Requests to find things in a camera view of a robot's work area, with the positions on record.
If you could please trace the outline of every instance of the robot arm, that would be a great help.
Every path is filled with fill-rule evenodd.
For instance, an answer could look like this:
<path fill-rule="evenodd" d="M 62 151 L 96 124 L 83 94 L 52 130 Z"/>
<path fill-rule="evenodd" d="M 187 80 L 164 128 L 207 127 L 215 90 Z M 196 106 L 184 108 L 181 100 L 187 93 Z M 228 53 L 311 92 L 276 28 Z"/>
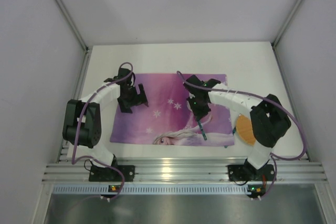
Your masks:
<path fill-rule="evenodd" d="M 195 75 L 189 77 L 187 82 L 206 88 L 229 90 L 218 80 L 210 79 L 204 82 Z M 253 133 L 257 141 L 245 162 L 247 169 L 261 169 L 268 162 L 270 153 L 279 138 L 284 136 L 291 126 L 291 122 L 284 112 L 265 101 L 260 102 L 259 99 L 244 94 L 200 90 L 188 86 L 186 83 L 184 86 L 190 92 L 190 97 L 187 100 L 197 121 L 210 111 L 208 103 L 228 107 L 251 119 Z M 270 94 L 267 98 L 280 104 L 275 95 Z"/>
<path fill-rule="evenodd" d="M 100 113 L 112 101 L 117 100 L 121 112 L 132 113 L 131 107 L 145 104 L 148 106 L 147 97 L 142 84 L 139 84 L 140 93 L 137 94 L 133 82 L 135 75 L 132 74 L 123 82 L 111 84 L 118 79 L 127 76 L 130 70 L 120 68 L 118 76 L 109 78 L 104 81 L 101 88 L 79 100 L 70 100 L 67 104 L 66 115 L 63 126 L 63 138 L 71 144 L 75 144 L 75 136 L 80 113 L 87 101 L 95 95 L 87 106 L 86 112 L 82 118 L 81 127 L 78 138 L 78 149 L 86 155 L 99 160 L 106 165 L 113 165 L 114 155 L 105 147 L 103 141 L 99 141 L 101 137 L 101 116 Z M 95 166 L 104 167 L 94 162 Z"/>

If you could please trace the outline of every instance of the white wall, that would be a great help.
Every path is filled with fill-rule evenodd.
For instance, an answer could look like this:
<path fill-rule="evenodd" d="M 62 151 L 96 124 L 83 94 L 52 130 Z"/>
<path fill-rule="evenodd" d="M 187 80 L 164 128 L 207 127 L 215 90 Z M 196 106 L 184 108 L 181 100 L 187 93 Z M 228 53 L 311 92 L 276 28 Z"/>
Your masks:
<path fill-rule="evenodd" d="M 273 41 L 295 0 L 63 0 L 89 45 Z"/>
<path fill-rule="evenodd" d="M 305 0 L 278 46 L 309 153 L 336 195 L 336 0 Z"/>
<path fill-rule="evenodd" d="M 28 223 L 83 54 L 53 0 L 0 6 L 0 222 Z"/>

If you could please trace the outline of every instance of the pink fabric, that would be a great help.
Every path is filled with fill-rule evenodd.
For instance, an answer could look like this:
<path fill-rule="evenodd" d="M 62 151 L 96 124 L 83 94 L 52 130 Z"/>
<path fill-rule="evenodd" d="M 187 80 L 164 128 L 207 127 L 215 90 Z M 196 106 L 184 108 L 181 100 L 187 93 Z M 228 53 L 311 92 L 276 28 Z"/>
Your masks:
<path fill-rule="evenodd" d="M 192 112 L 187 107 L 189 93 L 173 73 L 136 74 L 136 84 L 142 83 L 149 108 L 133 107 L 133 114 L 117 109 L 111 142 L 156 144 L 169 138 L 174 145 L 227 146 L 234 144 L 230 111 L 210 104 L 211 112 L 201 120 L 208 140 L 205 141 Z M 214 78 L 226 83 L 225 74 L 197 74 L 201 80 Z"/>

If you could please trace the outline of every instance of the purple cable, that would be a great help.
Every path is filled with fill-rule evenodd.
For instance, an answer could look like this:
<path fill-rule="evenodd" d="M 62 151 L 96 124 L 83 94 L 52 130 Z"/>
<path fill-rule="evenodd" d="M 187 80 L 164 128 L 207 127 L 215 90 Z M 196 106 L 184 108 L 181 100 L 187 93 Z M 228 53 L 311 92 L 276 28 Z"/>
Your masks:
<path fill-rule="evenodd" d="M 271 184 L 269 185 L 267 191 L 265 192 L 265 194 L 261 196 L 261 199 L 265 198 L 266 195 L 269 194 L 269 192 L 270 192 L 271 189 L 273 188 L 273 185 L 274 185 L 275 180 L 277 179 L 278 166 L 277 166 L 277 163 L 276 163 L 276 161 L 275 161 L 275 159 L 274 159 L 274 157 L 273 157 L 272 155 L 271 155 L 271 158 L 272 158 L 272 160 L 273 160 L 273 162 L 274 162 L 274 178 L 273 178 Z"/>
<path fill-rule="evenodd" d="M 278 159 L 282 159 L 282 160 L 286 160 L 286 161 L 292 161 L 292 160 L 297 160 L 297 159 L 300 159 L 304 156 L 304 154 L 306 153 L 307 151 L 307 140 L 306 140 L 306 136 L 303 132 L 303 128 L 302 126 L 300 125 L 300 123 L 296 120 L 296 118 L 291 115 L 289 113 L 289 111 L 287 111 L 284 107 L 282 107 L 280 104 L 272 101 L 272 100 L 269 100 L 268 98 L 266 97 L 261 97 L 257 94 L 253 94 L 253 93 L 249 93 L 249 92 L 245 92 L 245 91 L 236 91 L 236 90 L 226 90 L 226 89 L 211 89 L 211 88 L 205 88 L 205 87 L 200 87 L 200 86 L 196 86 L 196 85 L 193 85 L 189 82 L 187 82 L 183 76 L 183 74 L 180 72 L 180 71 L 177 71 L 176 72 L 177 75 L 179 76 L 179 78 L 187 85 L 189 85 L 190 87 L 193 87 L 193 88 L 197 88 L 197 89 L 202 89 L 202 90 L 206 90 L 206 91 L 218 91 L 218 92 L 229 92 L 229 93 L 237 93 L 237 94 L 244 94 L 244 95 L 249 95 L 251 97 L 256 97 L 256 98 L 259 98 L 259 99 L 262 99 L 276 107 L 278 107 L 279 109 L 281 109 L 282 111 L 284 111 L 291 119 L 292 121 L 296 124 L 299 132 L 300 132 L 300 135 L 301 135 L 301 139 L 302 139 L 302 143 L 303 143 L 303 149 L 302 149 L 302 152 L 299 156 L 297 157 L 291 157 L 291 158 L 287 158 L 287 157 L 280 157 L 274 153 L 271 153 L 272 156 L 278 158 Z"/>

